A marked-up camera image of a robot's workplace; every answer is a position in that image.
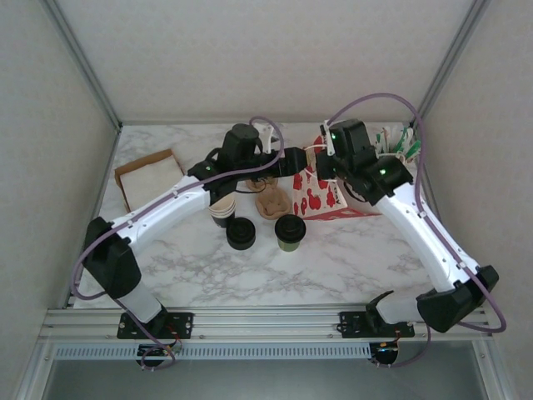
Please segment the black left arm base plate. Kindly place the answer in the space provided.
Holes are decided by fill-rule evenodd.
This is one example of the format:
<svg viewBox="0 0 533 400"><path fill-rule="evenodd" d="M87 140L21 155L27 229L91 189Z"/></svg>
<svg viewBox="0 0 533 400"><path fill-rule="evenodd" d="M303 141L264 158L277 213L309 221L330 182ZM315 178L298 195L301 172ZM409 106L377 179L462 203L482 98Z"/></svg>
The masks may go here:
<svg viewBox="0 0 533 400"><path fill-rule="evenodd" d="M161 311L143 327L157 339L189 339L192 335L194 314L189 312ZM147 335L136 325L133 319L123 313L120 317L118 339L147 339Z"/></svg>

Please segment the brown cardboard napkin tray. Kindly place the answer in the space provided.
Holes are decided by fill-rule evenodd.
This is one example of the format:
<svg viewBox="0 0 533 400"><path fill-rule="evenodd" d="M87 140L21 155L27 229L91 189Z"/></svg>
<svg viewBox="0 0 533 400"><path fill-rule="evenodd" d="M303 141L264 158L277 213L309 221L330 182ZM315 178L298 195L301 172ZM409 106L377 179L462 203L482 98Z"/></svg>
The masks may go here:
<svg viewBox="0 0 533 400"><path fill-rule="evenodd" d="M141 157L141 158L138 158L136 160L133 160L131 162L128 162L128 163L126 163L126 164L124 164L124 165L122 165L120 167L117 167L114 170L115 182L116 182L117 186L120 189L120 192L122 194L123 203L124 203L124 206L125 206L125 208L126 208L128 213L131 212L131 211L129 210L129 207L128 207L127 202L125 200L125 194L124 194L124 189L122 187L122 183L120 181L120 175L124 174L124 173L127 173L127 172L131 172L132 170L134 170L136 168L139 168L139 167L142 167L145 164L155 163L155 162L160 161L163 158L167 158L167 157L169 157L171 155L177 161L177 157L174 154L174 152L170 148L168 148L168 149L162 150L160 152L155 152L153 154L149 154L149 155L146 155L144 157Z"/></svg>

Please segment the black lidded coffee cup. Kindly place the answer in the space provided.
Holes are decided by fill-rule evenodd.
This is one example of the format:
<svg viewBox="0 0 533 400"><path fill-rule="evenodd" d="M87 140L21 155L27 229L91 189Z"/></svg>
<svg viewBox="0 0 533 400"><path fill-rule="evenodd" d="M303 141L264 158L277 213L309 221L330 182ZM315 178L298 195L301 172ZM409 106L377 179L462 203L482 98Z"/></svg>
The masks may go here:
<svg viewBox="0 0 533 400"><path fill-rule="evenodd" d="M235 217L226 229L228 244L239 251L247 250L256 241L253 222L245 217Z"/></svg>

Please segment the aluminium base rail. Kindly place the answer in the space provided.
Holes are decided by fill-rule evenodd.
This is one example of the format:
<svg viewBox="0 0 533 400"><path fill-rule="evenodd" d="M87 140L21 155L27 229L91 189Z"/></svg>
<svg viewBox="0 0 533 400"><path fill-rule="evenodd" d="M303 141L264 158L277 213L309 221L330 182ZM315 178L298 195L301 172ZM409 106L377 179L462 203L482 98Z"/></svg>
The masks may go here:
<svg viewBox="0 0 533 400"><path fill-rule="evenodd" d="M358 305L171 307L192 313L190 343L338 343L338 313ZM37 339L53 343L116 343L118 309L50 310Z"/></svg>

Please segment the black plastic cup lid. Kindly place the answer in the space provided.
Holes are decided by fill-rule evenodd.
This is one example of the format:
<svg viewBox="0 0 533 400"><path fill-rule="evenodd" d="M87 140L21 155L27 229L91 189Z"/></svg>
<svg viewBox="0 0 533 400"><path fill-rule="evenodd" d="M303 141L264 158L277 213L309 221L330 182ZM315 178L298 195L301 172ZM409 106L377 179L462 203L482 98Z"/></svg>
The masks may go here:
<svg viewBox="0 0 533 400"><path fill-rule="evenodd" d="M275 234L284 243L298 243L306 236L306 224L297 215L287 214L276 221Z"/></svg>

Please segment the stack of paper cups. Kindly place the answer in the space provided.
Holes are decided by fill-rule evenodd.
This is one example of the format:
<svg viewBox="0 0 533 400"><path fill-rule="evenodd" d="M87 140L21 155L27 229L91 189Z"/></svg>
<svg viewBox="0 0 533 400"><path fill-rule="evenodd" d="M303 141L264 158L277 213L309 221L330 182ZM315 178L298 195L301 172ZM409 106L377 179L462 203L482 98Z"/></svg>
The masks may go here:
<svg viewBox="0 0 533 400"><path fill-rule="evenodd" d="M227 196L208 208L213 222L220 228L227 228L235 217L236 201L234 197Z"/></svg>

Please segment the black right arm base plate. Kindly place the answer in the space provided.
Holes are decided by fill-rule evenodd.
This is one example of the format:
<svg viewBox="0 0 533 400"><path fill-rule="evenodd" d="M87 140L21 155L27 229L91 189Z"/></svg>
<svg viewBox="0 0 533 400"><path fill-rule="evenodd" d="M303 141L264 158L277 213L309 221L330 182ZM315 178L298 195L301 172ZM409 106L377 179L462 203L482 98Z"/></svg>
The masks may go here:
<svg viewBox="0 0 533 400"><path fill-rule="evenodd" d="M386 323L378 314L363 311L340 312L336 330L343 338L413 338L407 322Z"/></svg>

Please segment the aluminium table side rail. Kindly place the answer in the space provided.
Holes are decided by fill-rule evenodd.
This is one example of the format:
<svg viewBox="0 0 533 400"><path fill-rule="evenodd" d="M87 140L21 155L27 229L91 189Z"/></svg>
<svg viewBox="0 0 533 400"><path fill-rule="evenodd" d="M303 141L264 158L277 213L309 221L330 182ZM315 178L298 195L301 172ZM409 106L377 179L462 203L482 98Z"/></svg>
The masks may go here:
<svg viewBox="0 0 533 400"><path fill-rule="evenodd" d="M121 133L122 133L122 127L120 127L118 130L116 130L116 135L115 135L115 137L113 139L112 147L111 147L110 153L109 153L109 155L107 157L106 167L103 170L102 177L99 179L99 185L97 186L97 191L96 191L97 196L96 196L95 202L93 204L92 211L89 214L88 220L82 226L82 237L81 237L81 242L80 242L79 254L74 259L75 263L77 262L77 260L79 259L79 256L82 254L82 252L85 249L85 237L86 237L86 233L87 233L87 225L94 218L96 218L98 216L98 213L99 213L100 208L102 206L102 201L103 201L104 194L105 194L106 187L107 187L107 181L109 179L109 176L110 176L110 173L111 173L111 170L112 170L113 160L114 160L116 152L117 152L117 147L118 147L118 144L119 144ZM70 272L68 281L67 281L66 294L62 297L62 301L60 302L60 308L61 309L66 309L66 308L70 307L71 298L73 297L71 283L72 283L72 274L73 274L74 271L75 271L75 268L73 267L71 272Z"/></svg>

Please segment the brown pulp cup carrier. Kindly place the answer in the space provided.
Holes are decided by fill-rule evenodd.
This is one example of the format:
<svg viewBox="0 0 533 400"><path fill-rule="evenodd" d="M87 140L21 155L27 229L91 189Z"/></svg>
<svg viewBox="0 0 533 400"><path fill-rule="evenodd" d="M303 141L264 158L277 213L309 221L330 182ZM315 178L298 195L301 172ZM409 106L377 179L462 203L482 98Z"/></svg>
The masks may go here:
<svg viewBox="0 0 533 400"><path fill-rule="evenodd" d="M262 178L245 181L247 188L256 194L255 204L259 214L266 220L277 220L291 212L291 200L278 185L278 179Z"/></svg>

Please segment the red printed paper gift bag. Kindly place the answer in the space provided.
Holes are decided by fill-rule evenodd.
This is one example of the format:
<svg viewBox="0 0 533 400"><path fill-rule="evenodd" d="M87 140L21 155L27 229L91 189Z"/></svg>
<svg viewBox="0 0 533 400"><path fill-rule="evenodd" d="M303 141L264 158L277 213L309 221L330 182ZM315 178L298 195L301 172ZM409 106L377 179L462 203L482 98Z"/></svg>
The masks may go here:
<svg viewBox="0 0 533 400"><path fill-rule="evenodd" d="M293 213L304 220L331 221L378 216L376 209L352 198L340 180L319 180L316 155L326 148L320 138L304 148L307 167L293 176Z"/></svg>

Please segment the aluminium frame post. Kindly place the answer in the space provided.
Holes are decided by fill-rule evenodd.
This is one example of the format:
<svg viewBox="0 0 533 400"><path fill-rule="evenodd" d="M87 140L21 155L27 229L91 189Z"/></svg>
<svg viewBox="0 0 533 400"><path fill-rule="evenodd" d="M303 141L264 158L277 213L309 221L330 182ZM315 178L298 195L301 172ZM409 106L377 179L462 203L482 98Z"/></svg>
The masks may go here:
<svg viewBox="0 0 533 400"><path fill-rule="evenodd" d="M434 106L443 87L458 63L461 54L470 41L471 36L477 28L477 25L483 18L486 9L491 5L492 0L471 0L471 4L461 20L461 24L456 29L445 55L431 80L429 87L426 89L421 104L418 107L418 113L425 118Z"/></svg>
<svg viewBox="0 0 533 400"><path fill-rule="evenodd" d="M97 100L99 107L103 110L108 121L117 133L122 131L122 121L115 111L108 95L97 77L82 45L77 39L70 22L67 20L58 0L38 0L44 11L48 14L53 26L57 29L59 37L62 39L72 60L76 64L82 78L85 80L89 90Z"/></svg>

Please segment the white napkin stack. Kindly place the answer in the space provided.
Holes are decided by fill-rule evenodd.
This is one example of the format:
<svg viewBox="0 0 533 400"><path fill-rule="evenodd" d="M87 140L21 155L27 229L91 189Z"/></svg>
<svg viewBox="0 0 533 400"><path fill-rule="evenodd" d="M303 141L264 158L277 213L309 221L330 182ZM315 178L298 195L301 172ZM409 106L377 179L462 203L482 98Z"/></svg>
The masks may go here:
<svg viewBox="0 0 533 400"><path fill-rule="evenodd" d="M172 155L121 174L129 210L134 211L162 195L182 177L182 170Z"/></svg>

